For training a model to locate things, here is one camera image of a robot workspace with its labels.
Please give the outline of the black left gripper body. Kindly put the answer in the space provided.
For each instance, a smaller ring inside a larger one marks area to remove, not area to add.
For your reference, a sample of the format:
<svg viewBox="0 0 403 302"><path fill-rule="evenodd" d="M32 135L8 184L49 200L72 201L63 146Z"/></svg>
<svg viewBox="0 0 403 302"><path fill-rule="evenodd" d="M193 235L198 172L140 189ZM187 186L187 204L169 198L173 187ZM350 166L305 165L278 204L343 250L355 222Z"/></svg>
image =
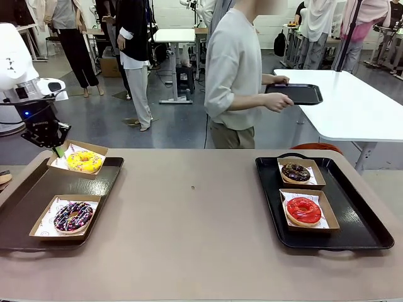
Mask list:
<svg viewBox="0 0 403 302"><path fill-rule="evenodd" d="M31 131L36 128L40 128L43 131L56 131L59 129L59 121L54 112L53 100L28 101L17 104L15 108L22 121Z"/></svg>

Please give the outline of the person's right hand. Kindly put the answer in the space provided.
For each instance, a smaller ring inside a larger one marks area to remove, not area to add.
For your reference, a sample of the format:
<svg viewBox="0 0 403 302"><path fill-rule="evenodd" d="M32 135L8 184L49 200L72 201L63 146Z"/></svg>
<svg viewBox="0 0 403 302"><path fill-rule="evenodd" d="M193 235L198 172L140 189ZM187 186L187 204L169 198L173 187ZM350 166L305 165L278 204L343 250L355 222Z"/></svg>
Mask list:
<svg viewBox="0 0 403 302"><path fill-rule="evenodd" d="M294 102L285 94L273 92L264 94L264 106L274 112L281 112L283 109L293 106Z"/></svg>

